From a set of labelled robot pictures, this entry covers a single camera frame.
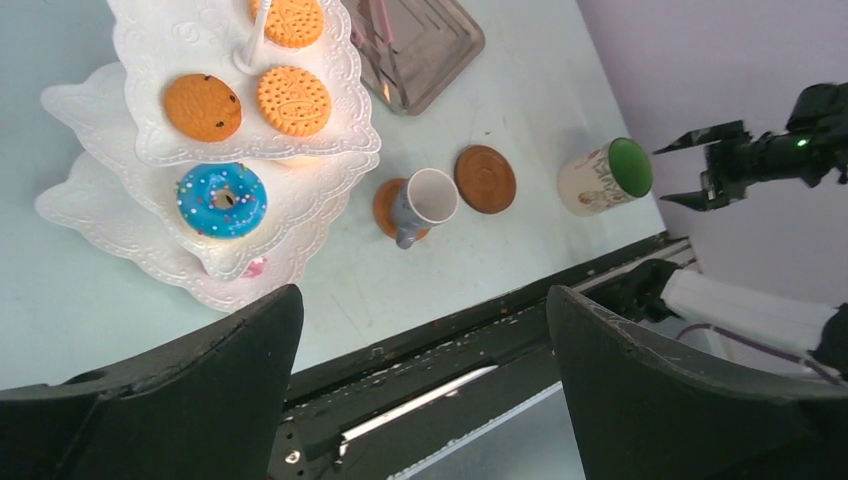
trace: cable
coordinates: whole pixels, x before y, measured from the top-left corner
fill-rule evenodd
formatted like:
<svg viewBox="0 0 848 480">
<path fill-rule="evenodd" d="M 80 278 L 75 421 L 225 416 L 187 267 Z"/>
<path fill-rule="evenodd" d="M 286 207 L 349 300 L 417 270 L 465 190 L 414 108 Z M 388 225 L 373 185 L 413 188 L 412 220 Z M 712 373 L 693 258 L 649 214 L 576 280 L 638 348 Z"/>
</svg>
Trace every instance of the cable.
<svg viewBox="0 0 848 480">
<path fill-rule="evenodd" d="M 839 379 L 837 379 L 837 378 L 833 377 L 832 375 L 830 375 L 829 373 L 827 373 L 821 367 L 821 365 L 819 365 L 818 363 L 816 363 L 812 360 L 809 360 L 809 359 L 806 359 L 806 358 L 803 358 L 803 357 L 799 357 L 798 355 L 795 355 L 795 354 L 792 354 L 792 353 L 787 353 L 787 352 L 784 352 L 782 350 L 778 350 L 776 348 L 769 347 L 768 345 L 763 345 L 763 344 L 761 344 L 757 341 L 751 340 L 748 337 L 745 337 L 743 335 L 739 335 L 738 333 L 733 333 L 730 330 L 724 329 L 722 327 L 717 327 L 717 326 L 711 325 L 709 323 L 696 323 L 694 325 L 689 325 L 688 327 L 681 330 L 680 333 L 678 333 L 677 336 L 674 337 L 674 339 L 679 342 L 680 339 L 683 338 L 687 333 L 693 332 L 695 330 L 704 330 L 704 329 L 711 330 L 711 331 L 713 331 L 713 332 L 715 332 L 715 333 L 717 333 L 717 334 L 719 334 L 723 337 L 727 337 L 731 340 L 735 340 L 735 341 L 737 341 L 737 342 L 739 342 L 743 345 L 747 345 L 747 346 L 753 348 L 754 350 L 763 352 L 767 355 L 771 355 L 773 357 L 777 357 L 777 358 L 780 358 L 782 360 L 786 360 L 787 362 L 792 362 L 792 363 L 796 363 L 798 365 L 802 365 L 804 367 L 808 367 L 811 370 L 813 370 L 814 372 L 816 372 L 819 377 L 821 377 L 822 379 L 824 379 L 825 381 L 827 381 L 831 385 L 842 385 L 842 382 L 840 382 Z"/>
</svg>

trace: gray mug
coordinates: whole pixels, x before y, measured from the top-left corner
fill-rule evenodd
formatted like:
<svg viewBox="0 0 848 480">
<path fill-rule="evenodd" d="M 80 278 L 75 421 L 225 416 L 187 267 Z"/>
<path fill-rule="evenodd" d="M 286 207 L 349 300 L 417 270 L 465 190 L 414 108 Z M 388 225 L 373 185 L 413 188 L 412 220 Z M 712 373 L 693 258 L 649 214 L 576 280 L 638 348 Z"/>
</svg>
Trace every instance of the gray mug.
<svg viewBox="0 0 848 480">
<path fill-rule="evenodd" d="M 448 174 L 435 168 L 418 170 L 406 180 L 389 214 L 397 226 L 397 246 L 406 250 L 418 234 L 450 220 L 459 206 L 459 192 Z"/>
</svg>

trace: white plate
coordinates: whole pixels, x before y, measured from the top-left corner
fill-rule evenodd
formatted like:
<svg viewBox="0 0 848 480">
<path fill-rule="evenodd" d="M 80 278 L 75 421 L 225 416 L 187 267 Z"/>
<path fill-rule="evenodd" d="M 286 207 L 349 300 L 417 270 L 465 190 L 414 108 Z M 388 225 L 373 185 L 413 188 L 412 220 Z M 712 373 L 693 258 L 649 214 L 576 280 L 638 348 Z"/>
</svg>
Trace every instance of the white plate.
<svg viewBox="0 0 848 480">
<path fill-rule="evenodd" d="M 81 85 L 59 85 L 41 96 L 44 108 L 71 127 L 83 147 L 114 171 L 124 187 L 155 213 L 167 232 L 203 262 L 219 281 L 239 278 L 250 262 L 282 242 L 297 225 L 315 216 L 329 199 L 349 191 L 379 163 L 376 153 L 348 153 L 322 158 L 315 165 L 286 168 L 275 162 L 247 160 L 268 192 L 268 212 L 260 226 L 244 238 L 220 240 L 198 235 L 180 217 L 174 184 L 195 163 L 151 167 L 138 160 L 132 147 L 135 124 L 123 102 L 125 73 L 119 63 L 95 71 Z"/>
<path fill-rule="evenodd" d="M 188 290 L 204 305 L 234 312 L 297 282 L 347 200 L 347 194 L 333 198 L 315 218 L 292 230 L 265 256 L 261 275 L 232 282 L 204 273 L 197 258 L 173 241 L 156 216 L 141 208 L 118 177 L 88 153 L 77 159 L 66 182 L 36 199 L 35 209 L 45 219 L 79 231 L 98 248 L 132 260 L 153 278 Z"/>
<path fill-rule="evenodd" d="M 324 32 L 313 45 L 293 50 L 266 41 L 268 68 L 294 65 L 318 77 L 333 100 L 324 129 L 291 137 L 269 125 L 256 104 L 258 76 L 238 70 L 233 51 L 253 26 L 249 0 L 108 0 L 117 24 L 115 50 L 127 69 L 127 103 L 139 128 L 135 146 L 150 165 L 220 163 L 245 157 L 279 160 L 297 155 L 373 153 L 380 138 L 371 126 L 371 98 L 362 86 L 359 54 L 350 43 L 350 16 L 339 0 L 318 0 Z M 206 73 L 241 99 L 243 120 L 220 143 L 191 140 L 173 128 L 162 108 L 163 90 L 180 75 Z"/>
</svg>

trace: screw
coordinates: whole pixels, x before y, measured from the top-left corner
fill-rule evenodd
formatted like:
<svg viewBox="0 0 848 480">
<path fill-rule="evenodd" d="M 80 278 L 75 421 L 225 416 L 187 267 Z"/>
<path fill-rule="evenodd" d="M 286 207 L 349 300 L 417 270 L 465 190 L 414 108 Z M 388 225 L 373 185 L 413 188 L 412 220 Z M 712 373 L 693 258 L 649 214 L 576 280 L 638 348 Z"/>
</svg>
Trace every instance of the screw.
<svg viewBox="0 0 848 480">
<path fill-rule="evenodd" d="M 286 463 L 288 463 L 290 465 L 294 465 L 295 463 L 297 463 L 299 461 L 300 461 L 300 452 L 298 452 L 297 450 L 292 450 L 291 452 L 289 452 L 288 455 L 286 455 Z"/>
</svg>

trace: gray metal tray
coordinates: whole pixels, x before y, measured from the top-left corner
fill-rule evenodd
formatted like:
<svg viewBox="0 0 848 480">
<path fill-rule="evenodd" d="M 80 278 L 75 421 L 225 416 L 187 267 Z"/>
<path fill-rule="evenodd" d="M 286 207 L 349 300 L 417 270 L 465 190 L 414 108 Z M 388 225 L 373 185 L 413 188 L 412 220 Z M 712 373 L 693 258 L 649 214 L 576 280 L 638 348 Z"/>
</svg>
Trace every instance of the gray metal tray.
<svg viewBox="0 0 848 480">
<path fill-rule="evenodd" d="M 397 113 L 423 112 L 486 44 L 480 26 L 453 0 L 342 3 L 362 57 L 362 81 Z"/>
</svg>

